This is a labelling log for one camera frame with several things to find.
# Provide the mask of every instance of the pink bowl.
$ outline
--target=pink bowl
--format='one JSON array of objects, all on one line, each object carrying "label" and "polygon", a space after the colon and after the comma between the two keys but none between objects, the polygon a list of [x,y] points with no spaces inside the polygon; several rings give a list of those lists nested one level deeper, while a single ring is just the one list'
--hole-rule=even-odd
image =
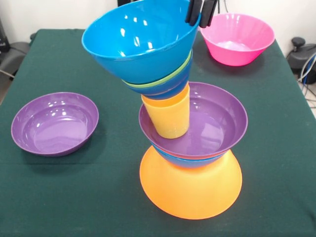
[{"label": "pink bowl", "polygon": [[251,63],[275,40],[266,22],[235,13],[214,16],[211,26],[201,33],[213,58],[229,66]]}]

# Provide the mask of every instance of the black device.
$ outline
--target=black device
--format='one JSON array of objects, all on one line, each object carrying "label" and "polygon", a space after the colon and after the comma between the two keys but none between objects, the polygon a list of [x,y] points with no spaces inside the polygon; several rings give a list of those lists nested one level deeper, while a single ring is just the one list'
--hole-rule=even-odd
[{"label": "black device", "polygon": [[[286,57],[290,68],[295,75],[300,75],[303,65],[316,52],[316,44],[305,44],[305,39],[294,37],[292,39],[293,50]],[[311,71],[306,77],[305,84],[316,82],[316,64],[313,65]]]},{"label": "black device", "polygon": [[[26,42],[9,43],[0,19],[0,70],[14,76],[29,49]],[[11,76],[0,72],[0,86],[1,81],[6,79],[13,80]]]}]

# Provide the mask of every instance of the inside of bowl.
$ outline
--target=inside of bowl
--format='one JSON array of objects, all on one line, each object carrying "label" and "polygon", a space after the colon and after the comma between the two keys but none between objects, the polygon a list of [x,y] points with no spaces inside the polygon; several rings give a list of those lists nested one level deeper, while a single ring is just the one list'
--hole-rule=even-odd
[{"label": "inside of bowl", "polygon": [[53,154],[78,145],[97,123],[92,101],[75,93],[56,93],[30,102],[12,123],[12,136],[23,149]]},{"label": "inside of bowl", "polygon": [[203,32],[217,46],[236,51],[266,48],[275,38],[272,28],[264,21],[233,13],[214,16],[211,26]]},{"label": "inside of bowl", "polygon": [[144,106],[140,125],[151,142],[181,155],[205,156],[230,149],[245,133],[247,114],[228,92],[205,83],[190,83],[190,126],[177,139],[158,135]]},{"label": "inside of bowl", "polygon": [[185,23],[187,0],[139,0],[96,20],[84,33],[85,47],[107,57],[154,51],[175,42],[192,27]]}]

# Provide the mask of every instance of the bowl rim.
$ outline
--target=bowl rim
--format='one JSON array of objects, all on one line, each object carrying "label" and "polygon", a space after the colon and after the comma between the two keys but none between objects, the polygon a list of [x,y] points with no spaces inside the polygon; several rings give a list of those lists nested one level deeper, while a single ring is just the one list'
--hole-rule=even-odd
[{"label": "bowl rim", "polygon": [[258,17],[252,16],[252,15],[248,15],[248,14],[243,14],[243,13],[233,13],[233,12],[231,12],[231,13],[221,13],[221,14],[218,14],[218,15],[214,16],[213,18],[215,18],[215,17],[217,18],[217,17],[221,17],[221,16],[225,16],[225,15],[246,16],[246,17],[250,17],[250,18],[259,20],[259,21],[263,22],[264,24],[266,24],[266,25],[268,26],[268,28],[270,28],[270,30],[271,30],[272,33],[273,33],[273,38],[272,38],[271,42],[269,42],[266,46],[261,47],[261,48],[256,48],[256,49],[251,49],[251,50],[226,49],[226,48],[221,47],[221,46],[219,46],[218,44],[214,43],[213,41],[211,41],[211,40],[207,37],[205,31],[206,31],[206,29],[207,29],[208,27],[206,27],[206,28],[200,28],[200,32],[201,32],[203,38],[204,38],[206,41],[208,41],[209,43],[211,43],[211,44],[213,44],[213,45],[215,45],[215,46],[217,46],[217,47],[219,47],[219,48],[223,48],[223,49],[226,49],[226,50],[229,50],[229,51],[233,51],[233,52],[255,52],[255,51],[260,51],[260,50],[264,50],[264,49],[268,48],[268,47],[269,47],[271,44],[273,44],[273,42],[276,40],[276,34],[275,34],[273,28],[270,26],[270,24],[268,24],[266,21],[264,21],[264,20],[262,20],[262,19],[260,19],[260,18],[258,18]]},{"label": "bowl rim", "polygon": [[189,86],[191,85],[198,85],[200,84],[201,86],[212,86],[218,90],[221,90],[229,95],[231,95],[241,106],[245,116],[246,116],[246,121],[245,121],[245,128],[242,132],[242,134],[240,135],[240,137],[235,141],[233,142],[232,144],[230,144],[228,147],[225,147],[224,149],[221,149],[221,150],[218,150],[218,151],[214,151],[212,153],[209,153],[209,154],[204,154],[204,155],[188,155],[188,154],[182,154],[182,153],[177,153],[177,152],[174,152],[174,151],[170,151],[166,148],[162,148],[159,144],[157,144],[155,141],[153,141],[147,134],[146,132],[144,131],[142,125],[141,125],[141,122],[140,122],[140,114],[142,112],[143,109],[146,109],[145,105],[142,104],[140,109],[139,109],[139,112],[138,112],[138,123],[140,125],[140,128],[143,132],[143,134],[148,138],[148,140],[152,143],[152,144],[155,144],[158,148],[161,148],[163,149],[165,152],[167,152],[168,154],[173,154],[173,156],[189,156],[189,157],[195,157],[195,158],[198,158],[198,157],[201,157],[201,156],[211,156],[213,154],[217,154],[217,153],[221,153],[221,152],[224,152],[224,151],[227,151],[229,149],[231,149],[233,146],[235,146],[245,135],[246,131],[247,131],[247,128],[248,128],[248,114],[247,114],[247,111],[245,109],[245,107],[243,106],[243,104],[233,95],[231,94],[230,92],[228,92],[227,90],[224,90],[218,86],[215,86],[215,85],[212,85],[212,84],[208,84],[208,83],[204,83],[204,82],[189,82]]},{"label": "bowl rim", "polygon": [[[96,120],[96,123],[93,127],[93,129],[91,130],[91,132],[89,134],[86,135],[86,137],[80,141],[78,144],[70,147],[70,148],[67,148],[67,149],[64,149],[64,150],[60,150],[58,152],[50,152],[50,153],[45,153],[45,152],[35,152],[35,151],[31,151],[30,149],[27,149],[27,148],[24,148],[22,146],[20,146],[20,144],[18,144],[18,142],[16,141],[16,138],[15,136],[13,135],[13,124],[16,120],[16,117],[20,114],[20,112],[26,107],[28,106],[29,104],[33,103],[34,101],[40,99],[40,98],[43,98],[43,97],[46,97],[46,96],[50,96],[50,95],[55,95],[55,94],[73,94],[73,95],[78,95],[88,101],[91,102],[91,104],[93,105],[93,108],[95,108],[96,112],[97,112],[97,120]],[[31,101],[29,101],[27,104],[25,104],[21,109],[19,109],[19,111],[15,114],[13,120],[12,120],[12,123],[11,123],[11,137],[14,141],[14,143],[19,147],[21,148],[22,150],[25,150],[29,153],[32,153],[32,154],[36,154],[36,155],[40,155],[40,156],[54,156],[54,155],[59,155],[59,154],[63,154],[63,153],[66,153],[68,151],[71,151],[72,149],[82,145],[91,135],[92,133],[94,132],[94,130],[96,129],[97,125],[98,125],[98,122],[99,122],[99,110],[98,110],[98,107],[96,106],[96,104],[88,97],[84,96],[84,95],[81,95],[81,94],[78,94],[78,93],[75,93],[75,92],[66,92],[66,91],[63,91],[63,92],[53,92],[53,93],[49,93],[49,94],[45,94],[45,95],[42,95],[42,96],[39,96]]]},{"label": "bowl rim", "polygon": [[171,155],[171,154],[169,154],[169,153],[167,153],[167,152],[165,152],[165,151],[162,151],[161,150],[161,148],[159,148],[159,147],[157,147],[156,145],[154,145],[154,144],[152,144],[152,146],[157,150],[159,150],[159,152],[161,152],[162,154],[164,154],[164,155],[167,155],[167,156],[169,156],[169,157],[171,157],[171,158],[174,158],[174,159],[179,159],[179,160],[181,160],[181,161],[188,161],[188,162],[203,162],[203,161],[210,161],[210,160],[213,160],[213,159],[219,159],[220,157],[222,157],[223,155],[225,155],[225,153],[226,152],[228,152],[228,150],[227,151],[225,151],[224,153],[222,153],[222,154],[219,154],[219,155],[217,155],[217,156],[215,156],[215,157],[209,157],[209,158],[202,158],[202,159],[185,159],[185,158],[180,158],[180,157],[175,157],[174,155]]},{"label": "bowl rim", "polygon": [[180,72],[182,72],[188,66],[189,62],[192,59],[193,59],[193,52],[192,52],[192,49],[191,49],[187,59],[181,64],[181,66],[179,68],[177,68],[175,71],[173,71],[169,75],[165,76],[164,78],[161,78],[159,80],[155,80],[155,81],[150,82],[150,83],[146,83],[146,84],[132,84],[132,83],[129,83],[129,82],[124,81],[124,80],[122,80],[122,81],[126,85],[128,85],[130,87],[133,87],[133,88],[137,88],[137,89],[147,89],[148,87],[158,86],[158,85],[161,85],[161,84],[173,79],[178,74],[180,74]]},{"label": "bowl rim", "polygon": [[183,36],[181,36],[179,39],[176,39],[174,40],[173,42],[167,44],[167,45],[164,45],[160,48],[156,48],[155,50],[153,51],[150,51],[150,52],[143,52],[143,53],[138,53],[138,54],[133,54],[133,55],[128,55],[128,56],[124,56],[124,57],[117,57],[117,56],[105,56],[105,55],[101,55],[101,54],[98,54],[98,53],[95,53],[95,52],[92,52],[91,50],[89,50],[85,43],[84,43],[84,38],[87,34],[87,31],[92,28],[92,26],[97,22],[99,21],[101,18],[105,17],[107,14],[111,13],[111,12],[114,12],[114,11],[117,11],[119,8],[126,8],[128,7],[129,5],[131,4],[142,4],[144,1],[147,1],[147,0],[138,0],[138,1],[133,1],[133,2],[130,2],[130,3],[127,3],[127,4],[124,4],[122,6],[119,6],[119,7],[116,7],[108,12],[106,12],[105,14],[103,14],[102,16],[98,17],[96,20],[94,20],[83,32],[82,34],[82,37],[81,37],[81,44],[82,46],[84,47],[84,49],[89,52],[90,54],[94,55],[94,56],[97,56],[97,57],[101,57],[101,58],[106,58],[106,59],[113,59],[113,60],[120,60],[120,61],[126,61],[126,60],[131,60],[133,58],[136,58],[136,57],[139,57],[139,56],[146,56],[146,57],[149,57],[151,55],[154,55],[156,53],[159,53],[161,50],[167,50],[169,48],[172,48],[178,41],[182,40],[183,38],[185,38],[187,35],[189,35],[190,33],[192,33],[195,29],[198,28],[198,25],[199,25],[199,21],[201,19],[201,14],[199,14],[198,16],[198,19],[197,19],[197,22],[195,23],[194,26],[191,26],[191,29],[189,31],[187,31]]}]

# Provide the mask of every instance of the purple bowl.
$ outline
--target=purple bowl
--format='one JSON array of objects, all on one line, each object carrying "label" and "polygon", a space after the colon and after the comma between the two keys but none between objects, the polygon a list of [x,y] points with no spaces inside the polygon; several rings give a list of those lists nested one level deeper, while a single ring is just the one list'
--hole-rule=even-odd
[{"label": "purple bowl", "polygon": [[158,135],[144,105],[139,111],[143,133],[155,146],[172,156],[213,156],[232,148],[244,136],[248,117],[231,93],[214,85],[190,82],[190,126],[182,137]]},{"label": "purple bowl", "polygon": [[98,120],[98,109],[89,98],[70,92],[52,93],[32,100],[16,114],[11,135],[27,152],[59,157],[79,149]]}]

